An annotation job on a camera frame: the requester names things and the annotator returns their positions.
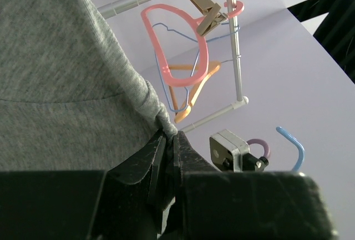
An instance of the gray fabric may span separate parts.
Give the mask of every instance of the gray fabric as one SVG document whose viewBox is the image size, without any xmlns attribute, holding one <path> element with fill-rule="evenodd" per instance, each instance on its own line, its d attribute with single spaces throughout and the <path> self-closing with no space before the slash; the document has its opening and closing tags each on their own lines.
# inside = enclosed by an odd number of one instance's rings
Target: gray fabric
<svg viewBox="0 0 355 240">
<path fill-rule="evenodd" d="M 177 132 L 90 0 L 0 0 L 0 171 L 112 168 L 159 127 Z"/>
</svg>

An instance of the hanger hook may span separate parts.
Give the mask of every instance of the hanger hook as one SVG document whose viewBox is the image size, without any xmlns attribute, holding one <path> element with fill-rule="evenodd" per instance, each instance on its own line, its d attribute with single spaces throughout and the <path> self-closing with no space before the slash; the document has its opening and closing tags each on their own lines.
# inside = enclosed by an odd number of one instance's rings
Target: hanger hook
<svg viewBox="0 0 355 240">
<path fill-rule="evenodd" d="M 300 142 L 298 142 L 298 140 L 294 136 L 292 136 L 289 132 L 287 132 L 282 127 L 278 126 L 276 128 L 276 131 L 279 132 L 285 139 L 287 139 L 289 142 L 291 142 L 297 147 L 298 160 L 295 166 L 293 167 L 292 171 L 298 171 L 301 168 L 303 161 L 305 160 L 305 148 L 302 146 Z"/>
</svg>

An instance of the white clothes rack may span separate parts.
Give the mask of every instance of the white clothes rack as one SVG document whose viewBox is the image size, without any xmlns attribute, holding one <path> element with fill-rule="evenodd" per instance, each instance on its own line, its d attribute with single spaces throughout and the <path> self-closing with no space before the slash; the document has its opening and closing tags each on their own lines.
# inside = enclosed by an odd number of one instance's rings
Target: white clothes rack
<svg viewBox="0 0 355 240">
<path fill-rule="evenodd" d="M 118 0 L 113 3 L 106 4 L 100 8 L 98 8 L 99 12 L 101 15 L 105 18 L 111 18 L 116 16 L 119 13 L 123 13 L 127 10 L 130 10 L 134 7 L 137 7 L 138 5 L 142 3 L 146 3 L 150 0 Z M 236 5 L 236 0 L 226 0 L 227 2 L 227 10 L 228 12 L 232 12 L 235 9 Z M 235 88 L 236 88 L 236 102 L 231 103 L 229 106 L 213 113 L 210 114 L 201 120 L 194 122 L 181 130 L 184 131 L 185 133 L 197 128 L 198 126 L 201 126 L 212 119 L 230 111 L 230 110 L 235 110 L 239 107 L 242 107 L 243 105 L 247 104 L 249 102 L 248 98 L 246 96 L 243 96 L 242 94 L 242 81 L 241 81 L 241 63 L 240 63 L 240 49 L 239 49 L 239 34 L 238 31 L 235 32 L 235 29 L 238 26 L 238 21 L 237 17 L 233 17 L 229 19 L 229 30 L 231 33 L 231 49 L 232 49 L 232 58 L 233 58 L 233 66 L 234 66 L 234 77 L 235 77 Z"/>
</svg>

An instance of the gray garment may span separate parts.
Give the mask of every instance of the gray garment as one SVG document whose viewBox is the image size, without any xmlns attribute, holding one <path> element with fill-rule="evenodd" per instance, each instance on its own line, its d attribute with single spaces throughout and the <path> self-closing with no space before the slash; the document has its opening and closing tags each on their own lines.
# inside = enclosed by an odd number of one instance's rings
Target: gray garment
<svg viewBox="0 0 355 240">
<path fill-rule="evenodd" d="M 90 0 L 0 0 L 0 171 L 112 168 L 160 127 L 177 132 Z"/>
</svg>

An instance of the blue hook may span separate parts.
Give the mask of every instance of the blue hook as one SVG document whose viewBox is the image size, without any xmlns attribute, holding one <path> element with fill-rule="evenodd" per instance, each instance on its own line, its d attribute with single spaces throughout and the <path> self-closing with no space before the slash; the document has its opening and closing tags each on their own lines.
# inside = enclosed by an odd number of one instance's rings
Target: blue hook
<svg viewBox="0 0 355 240">
<path fill-rule="evenodd" d="M 305 160 L 305 148 L 302 146 L 301 143 L 298 142 L 298 140 L 294 136 L 292 136 L 289 132 L 287 132 L 282 127 L 278 126 L 276 128 L 276 131 L 279 132 L 289 142 L 291 142 L 292 144 L 294 144 L 297 147 L 297 149 L 298 149 L 298 160 L 297 160 L 296 164 L 294 165 L 292 171 L 298 171 L 301 168 L 301 166 L 303 164 L 303 161 Z"/>
</svg>

